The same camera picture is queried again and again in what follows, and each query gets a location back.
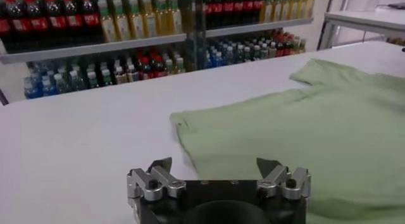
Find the dark cola bottle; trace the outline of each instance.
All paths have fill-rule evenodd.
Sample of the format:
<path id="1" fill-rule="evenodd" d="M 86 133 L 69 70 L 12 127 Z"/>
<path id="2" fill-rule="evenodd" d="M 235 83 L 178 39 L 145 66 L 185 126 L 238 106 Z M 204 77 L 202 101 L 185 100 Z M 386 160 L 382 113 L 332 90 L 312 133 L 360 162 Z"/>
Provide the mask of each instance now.
<path id="1" fill-rule="evenodd" d="M 234 17 L 234 0 L 222 0 L 223 3 L 223 15 L 222 21 L 224 26 L 231 26 Z"/>
<path id="2" fill-rule="evenodd" d="M 63 6 L 58 0 L 45 0 L 49 21 L 53 28 L 55 43 L 66 45 L 69 43 L 68 23 L 63 13 Z"/>
<path id="3" fill-rule="evenodd" d="M 234 25 L 243 24 L 243 0 L 234 0 Z"/>
<path id="4" fill-rule="evenodd" d="M 38 0 L 25 0 L 27 3 L 27 14 L 30 18 L 35 38 L 37 39 L 36 47 L 44 49 L 51 45 L 51 26 L 46 17 L 45 11 L 41 8 Z"/>

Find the water bottle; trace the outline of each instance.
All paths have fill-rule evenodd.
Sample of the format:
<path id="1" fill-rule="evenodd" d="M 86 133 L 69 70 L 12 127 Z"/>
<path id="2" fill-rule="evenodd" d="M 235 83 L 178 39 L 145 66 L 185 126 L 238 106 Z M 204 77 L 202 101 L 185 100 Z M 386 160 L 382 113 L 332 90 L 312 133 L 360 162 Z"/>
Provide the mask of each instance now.
<path id="1" fill-rule="evenodd" d="M 35 99 L 42 96 L 38 88 L 33 86 L 30 77 L 24 78 L 24 95 L 27 99 Z"/>
<path id="2" fill-rule="evenodd" d="M 43 80 L 42 84 L 44 86 L 42 89 L 44 96 L 55 96 L 58 94 L 58 90 L 56 90 L 50 79 Z"/>
<path id="3" fill-rule="evenodd" d="M 70 84 L 71 84 L 72 91 L 79 91 L 79 90 L 86 89 L 83 78 L 81 78 L 78 75 L 76 70 L 72 70 L 70 72 Z"/>
<path id="4" fill-rule="evenodd" d="M 55 74 L 56 90 L 58 94 L 64 94 L 70 92 L 70 87 L 68 83 L 63 79 L 60 73 Z"/>

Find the bottle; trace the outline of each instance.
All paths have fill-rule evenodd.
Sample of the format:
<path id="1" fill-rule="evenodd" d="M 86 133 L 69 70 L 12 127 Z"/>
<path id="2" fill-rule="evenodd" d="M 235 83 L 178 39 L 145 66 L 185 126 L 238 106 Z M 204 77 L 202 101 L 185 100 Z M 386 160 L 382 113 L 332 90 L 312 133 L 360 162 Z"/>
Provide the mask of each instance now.
<path id="1" fill-rule="evenodd" d="M 152 1 L 142 0 L 144 3 L 144 32 L 146 37 L 157 37 L 156 17 L 152 11 Z"/>
<path id="2" fill-rule="evenodd" d="M 243 0 L 243 24 L 252 23 L 253 0 Z"/>
<path id="3" fill-rule="evenodd" d="M 172 28 L 174 34 L 182 34 L 183 33 L 183 24 L 182 24 L 182 14 L 180 9 L 178 8 L 178 0 L 170 0 L 171 4 L 171 19 Z"/>
<path id="4" fill-rule="evenodd" d="M 42 88 L 43 96 L 55 96 L 58 94 L 58 90 L 49 79 L 43 80 L 42 86 L 43 86 Z"/>
<path id="5" fill-rule="evenodd" d="M 260 23 L 270 22 L 272 9 L 273 9 L 272 0 L 265 0 L 265 3 L 260 10 Z"/>
<path id="6" fill-rule="evenodd" d="M 103 75 L 103 83 L 104 83 L 105 87 L 110 86 L 110 85 L 114 85 L 113 81 L 111 79 L 111 74 L 110 74 L 108 69 L 103 69 L 101 71 L 101 74 Z"/>
<path id="7" fill-rule="evenodd" d="M 85 84 L 83 78 L 79 77 L 77 71 L 72 70 L 70 72 L 70 84 L 72 91 L 85 90 Z"/>
<path id="8" fill-rule="evenodd" d="M 68 25 L 61 3 L 58 0 L 46 0 L 46 10 L 53 28 L 56 43 L 61 45 L 69 43 L 69 38 L 67 37 Z"/>
<path id="9" fill-rule="evenodd" d="M 234 0 L 234 25 L 243 24 L 243 0 Z"/>
<path id="10" fill-rule="evenodd" d="M 233 24 L 234 17 L 234 0 L 222 0 L 223 1 L 223 25 L 231 26 Z"/>
<path id="11" fill-rule="evenodd" d="M 35 39 L 39 41 L 37 48 L 44 48 L 50 45 L 51 39 L 49 23 L 43 9 L 38 5 L 36 0 L 25 0 L 27 3 L 27 15 L 30 17 Z"/>
<path id="12" fill-rule="evenodd" d="M 272 41 L 270 43 L 270 48 L 268 49 L 268 58 L 275 58 L 277 54 L 276 42 Z"/>
<path id="13" fill-rule="evenodd" d="M 65 1 L 66 22 L 69 26 L 69 41 L 72 43 L 88 42 L 85 40 L 85 32 L 83 30 L 83 17 L 80 13 L 77 3 L 73 0 Z"/>
<path id="14" fill-rule="evenodd" d="M 306 1 L 307 0 L 298 0 L 298 7 L 297 7 L 298 10 L 296 18 L 304 18 Z"/>
<path id="15" fill-rule="evenodd" d="M 70 92 L 70 87 L 67 82 L 63 79 L 60 73 L 55 74 L 54 76 L 56 82 L 56 89 L 58 94 L 64 94 Z"/>
<path id="16" fill-rule="evenodd" d="M 118 41 L 118 34 L 114 26 L 114 19 L 108 13 L 107 0 L 99 0 L 97 5 L 99 6 L 101 13 L 101 26 L 103 28 L 104 37 L 107 42 Z"/>
<path id="17" fill-rule="evenodd" d="M 17 50 L 30 49 L 32 40 L 32 25 L 27 18 L 24 5 L 18 5 L 16 0 L 6 0 L 9 20 L 16 30 L 15 42 Z"/>
<path id="18" fill-rule="evenodd" d="M 304 18 L 312 18 L 315 6 L 315 0 L 307 0 L 304 9 Z"/>
<path id="19" fill-rule="evenodd" d="M 32 85 L 30 77 L 24 78 L 24 95 L 27 99 L 35 99 L 42 96 L 38 88 Z"/>
<path id="20" fill-rule="evenodd" d="M 87 32 L 89 40 L 95 43 L 104 41 L 97 4 L 92 0 L 83 0 L 82 10 L 85 31 Z"/>
<path id="21" fill-rule="evenodd" d="M 287 17 L 290 9 L 290 0 L 282 0 L 281 3 L 280 21 L 285 21 L 288 20 Z"/>
<path id="22" fill-rule="evenodd" d="M 253 10 L 252 10 L 252 22 L 259 23 L 260 21 L 260 11 L 263 6 L 263 0 L 254 0 L 253 1 Z"/>
<path id="23" fill-rule="evenodd" d="M 118 38 L 121 40 L 130 40 L 131 32 L 129 31 L 128 19 L 126 14 L 124 14 L 122 1 L 113 0 L 115 9 L 115 23 L 116 32 L 118 33 Z"/>
<path id="24" fill-rule="evenodd" d="M 95 72 L 87 72 L 87 78 L 89 78 L 90 89 L 100 87 Z"/>
<path id="25" fill-rule="evenodd" d="M 213 9 L 213 27 L 214 28 L 218 28 L 220 26 L 223 25 L 222 23 L 222 0 L 213 0 L 213 5 L 214 5 L 214 9 Z"/>
<path id="26" fill-rule="evenodd" d="M 280 21 L 281 14 L 282 14 L 282 0 L 274 0 L 273 9 L 271 11 L 271 22 Z"/>
<path id="27" fill-rule="evenodd" d="M 297 12 L 298 12 L 298 2 L 299 0 L 290 0 L 290 9 L 287 14 L 287 19 L 288 20 L 293 20 L 297 17 Z"/>

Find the yellow bottle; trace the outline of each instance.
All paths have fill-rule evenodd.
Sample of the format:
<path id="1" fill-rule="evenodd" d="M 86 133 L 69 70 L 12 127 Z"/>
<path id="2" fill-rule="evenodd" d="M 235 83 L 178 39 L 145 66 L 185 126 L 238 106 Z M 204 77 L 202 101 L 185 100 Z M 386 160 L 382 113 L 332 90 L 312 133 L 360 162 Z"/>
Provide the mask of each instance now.
<path id="1" fill-rule="evenodd" d="M 288 20 L 293 20 L 297 17 L 298 1 L 299 0 L 290 0 L 290 9 L 289 9 L 289 13 L 287 15 Z"/>
<path id="2" fill-rule="evenodd" d="M 118 37 L 121 40 L 130 40 L 131 31 L 129 31 L 128 18 L 122 8 L 122 1 L 113 0 L 113 4 L 115 9 L 115 23 Z"/>
<path id="3" fill-rule="evenodd" d="M 260 11 L 260 23 L 268 23 L 271 19 L 271 11 L 273 9 L 272 0 L 265 0 Z"/>
<path id="4" fill-rule="evenodd" d="M 108 13 L 107 0 L 98 0 L 97 5 L 101 14 L 101 26 L 103 28 L 104 37 L 107 42 L 118 41 L 114 19 Z"/>
<path id="5" fill-rule="evenodd" d="M 314 12 L 315 0 L 307 0 L 304 8 L 304 18 L 312 18 Z"/>
<path id="6" fill-rule="evenodd" d="M 177 0 L 170 0 L 171 6 L 171 29 L 173 29 L 173 34 L 183 33 L 183 23 L 182 23 L 182 14 L 178 8 Z"/>
<path id="7" fill-rule="evenodd" d="M 298 0 L 296 18 L 304 18 L 305 3 L 306 3 L 306 0 Z"/>
<path id="8" fill-rule="evenodd" d="M 142 21 L 142 16 L 139 13 L 138 0 L 128 0 L 130 5 L 129 25 L 132 32 L 132 38 L 142 39 L 145 37 L 144 24 Z"/>
<path id="9" fill-rule="evenodd" d="M 287 20 L 289 9 L 290 9 L 290 0 L 282 0 L 281 2 L 281 13 L 280 13 L 280 20 L 285 21 Z"/>
<path id="10" fill-rule="evenodd" d="M 152 1 L 142 0 L 144 3 L 144 32 L 146 37 L 157 37 L 156 17 L 152 11 Z"/>
<path id="11" fill-rule="evenodd" d="M 274 0 L 273 2 L 273 9 L 271 10 L 271 22 L 280 21 L 280 13 L 281 13 L 282 3 L 281 0 Z"/>

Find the plastic bottle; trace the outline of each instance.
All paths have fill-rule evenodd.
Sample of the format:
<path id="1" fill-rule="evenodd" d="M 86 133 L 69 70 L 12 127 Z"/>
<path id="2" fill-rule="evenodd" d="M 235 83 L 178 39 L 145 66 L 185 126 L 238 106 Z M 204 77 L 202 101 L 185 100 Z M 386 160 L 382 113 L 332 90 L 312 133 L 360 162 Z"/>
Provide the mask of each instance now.
<path id="1" fill-rule="evenodd" d="M 305 4 L 304 18 L 311 18 L 313 16 L 315 0 L 307 0 Z"/>
<path id="2" fill-rule="evenodd" d="M 60 73 L 55 74 L 56 89 L 58 94 L 64 94 L 70 92 L 70 87 L 67 82 L 63 79 Z"/>
<path id="3" fill-rule="evenodd" d="M 144 3 L 144 33 L 146 37 L 157 37 L 156 17 L 152 11 L 152 1 L 142 0 Z"/>
<path id="4" fill-rule="evenodd" d="M 49 79 L 43 80 L 42 86 L 43 86 L 42 88 L 43 96 L 55 96 L 58 94 L 58 90 Z"/>
<path id="5" fill-rule="evenodd" d="M 103 28 L 104 37 L 107 42 L 118 41 L 118 34 L 116 33 L 114 19 L 108 13 L 107 0 L 99 0 L 97 5 L 99 6 L 101 13 L 101 26 Z"/>
<path id="6" fill-rule="evenodd" d="M 70 72 L 70 84 L 72 91 L 79 91 L 86 89 L 83 78 L 79 77 L 77 71 L 75 70 Z"/>

